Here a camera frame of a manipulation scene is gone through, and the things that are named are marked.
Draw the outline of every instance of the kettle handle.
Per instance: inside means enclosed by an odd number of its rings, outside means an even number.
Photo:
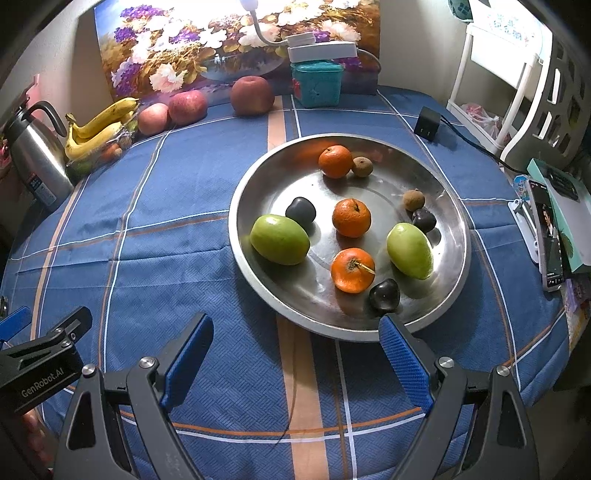
[[[60,117],[58,116],[56,109],[53,108],[52,104],[45,100],[41,100],[33,105],[29,110],[27,110],[23,116],[30,117],[35,110],[43,110],[49,117],[49,120],[51,120],[53,127],[56,129],[56,133],[61,137],[67,136],[68,132],[66,127],[60,120]]]

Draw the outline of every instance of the stainless steel tray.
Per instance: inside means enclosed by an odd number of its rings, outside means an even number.
[[[353,156],[374,162],[366,179],[349,173],[331,180],[318,169],[318,157],[331,145],[344,145]],[[401,274],[389,260],[386,237],[398,222],[410,221],[402,194],[420,189],[426,207],[437,218],[427,237],[433,247],[434,271],[420,281]],[[308,198],[317,210],[309,230],[310,251],[294,267],[273,264],[251,246],[255,220],[266,213],[285,214],[295,197]],[[369,231],[359,239],[337,237],[332,225],[335,204],[344,198],[364,202],[372,213]],[[248,283],[278,313],[296,324],[332,338],[378,341],[379,317],[367,305],[367,292],[351,295],[337,290],[330,265],[343,248],[359,247],[376,263],[374,284],[391,277],[401,289],[395,314],[415,332],[439,318],[459,295],[470,264],[470,236],[463,206],[446,190],[437,174],[393,145],[356,135],[314,135],[288,142],[260,158],[246,172],[232,198],[228,218],[230,244]]]

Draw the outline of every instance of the teal box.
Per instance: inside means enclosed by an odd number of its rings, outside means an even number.
[[[556,192],[546,178],[550,169],[573,183],[579,195],[578,201]],[[576,178],[541,160],[532,159],[527,171],[535,181],[548,187],[560,237],[569,258],[570,269],[574,273],[591,272],[591,195],[589,191]]]
[[[292,63],[294,96],[306,108],[337,106],[344,69],[324,60]]]

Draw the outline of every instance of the green fruit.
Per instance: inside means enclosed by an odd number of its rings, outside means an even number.
[[[425,234],[410,223],[399,223],[386,240],[388,255],[402,273],[425,280],[433,273],[433,253]]]
[[[252,226],[251,244],[267,260],[280,265],[302,263],[310,249],[305,230],[281,215],[260,216]]]

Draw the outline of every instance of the teal container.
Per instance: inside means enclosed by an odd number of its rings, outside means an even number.
[[[306,108],[337,106],[344,69],[324,60],[292,63],[294,96]]]

